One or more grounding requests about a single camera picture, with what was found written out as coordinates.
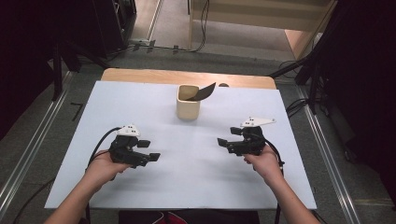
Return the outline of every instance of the beige cup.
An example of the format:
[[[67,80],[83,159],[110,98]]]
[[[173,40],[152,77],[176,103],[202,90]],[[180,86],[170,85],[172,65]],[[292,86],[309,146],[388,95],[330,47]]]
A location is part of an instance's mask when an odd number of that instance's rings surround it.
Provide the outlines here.
[[[198,86],[180,85],[177,88],[177,116],[180,119],[197,119],[199,115],[200,101],[186,101],[194,96],[199,90]]]

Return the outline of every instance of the table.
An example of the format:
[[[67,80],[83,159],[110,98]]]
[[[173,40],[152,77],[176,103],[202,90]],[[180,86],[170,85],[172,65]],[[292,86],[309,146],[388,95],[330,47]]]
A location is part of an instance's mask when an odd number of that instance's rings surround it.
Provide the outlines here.
[[[197,120],[178,119],[178,84],[206,85],[214,80],[228,83],[231,88],[216,87],[213,94],[201,102]],[[77,184],[93,148],[105,132],[133,122],[142,133],[139,139],[151,141],[149,148],[137,151],[162,155],[146,167],[128,169],[117,175],[94,195],[91,208],[275,209],[276,199],[261,177],[241,157],[229,154],[217,143],[217,137],[242,140],[241,136],[230,134],[230,127],[238,126],[249,115],[260,115],[276,119],[276,124],[263,127],[264,135],[280,151],[286,162],[285,177],[297,195],[309,209],[316,209],[279,92],[240,88],[245,84],[257,86],[257,82],[270,88],[275,86],[269,77],[107,69],[92,90],[46,208],[56,208]],[[110,135],[102,148],[108,147],[114,137],[115,134]]]
[[[192,22],[201,19],[205,3],[206,0],[191,0],[190,47]],[[207,20],[285,29],[298,60],[317,33],[323,32],[336,3],[335,0],[211,0]]]

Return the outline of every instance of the person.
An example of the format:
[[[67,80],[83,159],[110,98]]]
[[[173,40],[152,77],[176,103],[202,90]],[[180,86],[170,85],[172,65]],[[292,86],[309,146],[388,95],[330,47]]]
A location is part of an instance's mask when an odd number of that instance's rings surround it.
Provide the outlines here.
[[[93,194],[117,173],[122,173],[130,167],[128,164],[114,163],[105,150],[96,155],[98,156],[92,161],[85,175],[46,220],[46,224],[78,223]],[[256,172],[275,194],[288,223],[319,223],[283,177],[276,154],[269,146],[265,146],[259,156],[244,155],[244,160],[253,165]]]

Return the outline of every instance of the white tabletop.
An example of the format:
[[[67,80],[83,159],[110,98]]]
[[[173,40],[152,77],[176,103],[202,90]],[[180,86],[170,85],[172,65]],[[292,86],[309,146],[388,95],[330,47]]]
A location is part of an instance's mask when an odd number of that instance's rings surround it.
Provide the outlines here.
[[[93,196],[91,208],[274,209],[275,196],[251,165],[217,142],[241,141],[230,127],[251,116],[276,120],[262,126],[263,134],[279,150],[296,194],[306,207],[317,208],[279,91],[217,87],[193,121],[177,118],[176,96],[177,85],[96,82],[45,207],[58,207],[77,184],[107,131],[133,123],[139,139],[151,141],[135,150],[161,157],[117,175]],[[115,136],[100,148],[109,148]]]

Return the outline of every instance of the gray carpet floor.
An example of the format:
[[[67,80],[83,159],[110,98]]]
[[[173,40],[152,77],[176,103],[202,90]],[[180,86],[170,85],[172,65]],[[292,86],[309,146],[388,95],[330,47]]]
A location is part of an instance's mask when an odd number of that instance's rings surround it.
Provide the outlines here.
[[[149,68],[251,76],[268,75],[276,71],[280,65],[280,62],[277,61],[209,53],[173,55],[171,50],[165,49],[155,49],[151,53],[146,53],[144,49],[126,51],[109,63],[113,67],[120,68]],[[44,183],[57,175],[81,115],[79,114],[78,119],[73,121],[78,107],[71,104],[86,104],[94,82],[99,80],[102,74],[103,70],[96,64],[84,64],[81,71],[73,75],[69,93],[1,223],[12,223],[24,202]],[[294,76],[294,74],[290,72],[287,76]],[[298,99],[296,87],[290,79],[277,78],[276,86],[281,92],[285,107]],[[20,117],[7,136],[1,140],[0,185],[3,186],[11,175],[36,127],[44,117],[50,104],[51,95],[52,86],[49,86]],[[389,196],[377,174],[364,164],[346,161],[342,144],[332,123],[320,112],[318,118],[351,197],[356,202],[361,222],[396,223],[396,216],[391,210],[391,205],[384,203],[389,201]],[[347,223],[305,112],[302,110],[292,117],[290,124],[318,204],[318,213],[327,223]],[[20,223],[42,223],[50,215],[51,211],[43,208],[49,193],[49,189],[44,189],[31,201],[22,213]],[[94,210],[92,211],[92,223],[117,223],[117,212],[116,210]],[[273,223],[275,211],[260,211],[259,214],[262,223]]]

